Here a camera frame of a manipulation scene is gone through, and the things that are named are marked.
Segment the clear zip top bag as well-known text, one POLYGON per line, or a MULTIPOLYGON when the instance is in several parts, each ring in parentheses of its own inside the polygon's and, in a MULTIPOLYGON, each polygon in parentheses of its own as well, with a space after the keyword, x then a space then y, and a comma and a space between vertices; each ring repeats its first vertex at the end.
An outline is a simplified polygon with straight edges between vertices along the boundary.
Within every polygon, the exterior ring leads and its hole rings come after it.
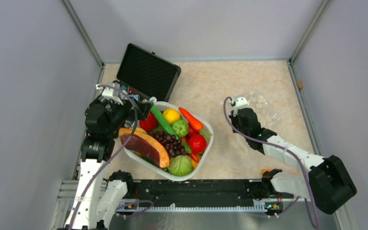
POLYGON ((250 91, 246 99, 248 105, 257 114, 258 121, 262 127, 275 128, 279 126, 281 121, 280 113, 258 91, 250 91))

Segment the yellow toy lemon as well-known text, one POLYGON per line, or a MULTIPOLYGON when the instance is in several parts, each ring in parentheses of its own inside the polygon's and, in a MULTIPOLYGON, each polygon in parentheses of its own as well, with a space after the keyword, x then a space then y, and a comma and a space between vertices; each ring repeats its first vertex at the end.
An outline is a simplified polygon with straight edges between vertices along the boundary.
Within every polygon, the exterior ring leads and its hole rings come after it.
POLYGON ((181 119, 181 114, 177 110, 171 108, 165 110, 162 115, 169 125, 181 119))

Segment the green toy cucumber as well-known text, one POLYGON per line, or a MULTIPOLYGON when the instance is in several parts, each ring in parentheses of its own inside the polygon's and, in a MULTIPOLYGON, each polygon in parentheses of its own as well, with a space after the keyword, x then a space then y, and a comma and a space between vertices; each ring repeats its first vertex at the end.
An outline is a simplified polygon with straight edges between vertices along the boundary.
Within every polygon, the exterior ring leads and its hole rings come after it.
POLYGON ((151 109, 150 109, 150 111, 154 115, 154 117, 156 118, 156 120, 159 122, 159 124, 161 125, 161 127, 168 134, 175 135, 176 137, 178 137, 177 134, 172 129, 171 125, 167 122, 167 120, 162 115, 161 111, 156 107, 156 105, 153 104, 152 107, 151 107, 151 109))

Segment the small green toy cabbage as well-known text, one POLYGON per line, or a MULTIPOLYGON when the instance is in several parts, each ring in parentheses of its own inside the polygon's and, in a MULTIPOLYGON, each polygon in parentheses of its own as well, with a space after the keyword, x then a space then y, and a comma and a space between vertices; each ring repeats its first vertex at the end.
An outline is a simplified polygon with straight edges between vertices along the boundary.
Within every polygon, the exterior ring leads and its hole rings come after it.
POLYGON ((183 120, 177 120, 172 124, 172 129, 178 137, 185 137, 189 133, 189 124, 183 120))

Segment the orange toy carrot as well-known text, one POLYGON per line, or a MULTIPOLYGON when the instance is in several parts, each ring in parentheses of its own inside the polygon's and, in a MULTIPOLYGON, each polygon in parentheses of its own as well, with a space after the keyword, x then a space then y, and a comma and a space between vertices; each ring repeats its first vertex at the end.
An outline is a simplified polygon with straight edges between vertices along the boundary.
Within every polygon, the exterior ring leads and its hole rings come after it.
POLYGON ((186 109, 179 107, 179 112, 182 114, 182 116, 189 122, 189 124, 196 130, 201 131, 203 129, 203 124, 201 121, 199 121, 197 118, 195 118, 190 112, 188 112, 186 109))

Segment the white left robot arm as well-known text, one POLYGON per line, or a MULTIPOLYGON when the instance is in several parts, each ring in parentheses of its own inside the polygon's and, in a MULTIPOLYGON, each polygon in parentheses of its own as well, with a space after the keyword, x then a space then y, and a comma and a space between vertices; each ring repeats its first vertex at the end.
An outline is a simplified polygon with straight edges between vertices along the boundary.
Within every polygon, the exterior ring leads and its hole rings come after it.
POLYGON ((110 178, 111 188, 100 197, 104 170, 115 158, 113 152, 118 132, 126 121, 131 121, 135 131, 140 120, 145 120, 152 107, 150 102, 140 102, 120 89, 115 81, 97 84, 99 95, 85 110, 86 136, 81 146, 80 177, 64 230, 106 230, 116 206, 122 198, 134 193, 129 173, 117 172, 110 178))

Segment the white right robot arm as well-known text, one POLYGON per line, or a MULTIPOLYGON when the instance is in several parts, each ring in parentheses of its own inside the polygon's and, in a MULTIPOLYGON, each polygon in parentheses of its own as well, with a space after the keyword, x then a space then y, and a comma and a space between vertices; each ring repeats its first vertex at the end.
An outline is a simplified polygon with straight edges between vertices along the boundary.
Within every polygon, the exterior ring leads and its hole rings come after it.
POLYGON ((243 96, 225 98, 223 107, 233 133, 245 138, 251 149, 278 159, 297 171, 297 174, 281 169, 265 172, 262 177, 265 196, 292 194, 313 202, 325 214, 333 214, 357 194, 357 188, 339 157, 310 153, 262 127, 257 114, 243 96))

